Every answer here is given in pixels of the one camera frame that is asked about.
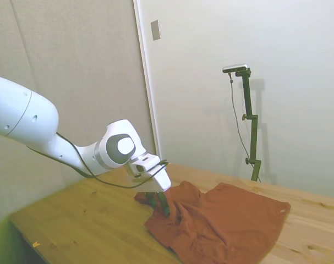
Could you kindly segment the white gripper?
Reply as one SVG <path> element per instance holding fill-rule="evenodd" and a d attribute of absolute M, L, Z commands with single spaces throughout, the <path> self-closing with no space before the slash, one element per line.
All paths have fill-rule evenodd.
<path fill-rule="evenodd" d="M 165 166 L 155 166 L 153 169 L 142 172 L 139 175 L 132 176 L 128 174 L 127 176 L 130 186 L 139 185 L 145 180 L 149 179 L 144 184 L 139 185 L 134 188 L 137 192 L 144 192 L 145 197 L 152 208 L 155 208 L 158 204 L 155 193 L 157 193 L 157 198 L 162 207 L 165 216 L 169 216 L 171 210 L 167 201 L 167 196 L 164 193 L 171 187 L 171 180 L 166 172 Z"/>

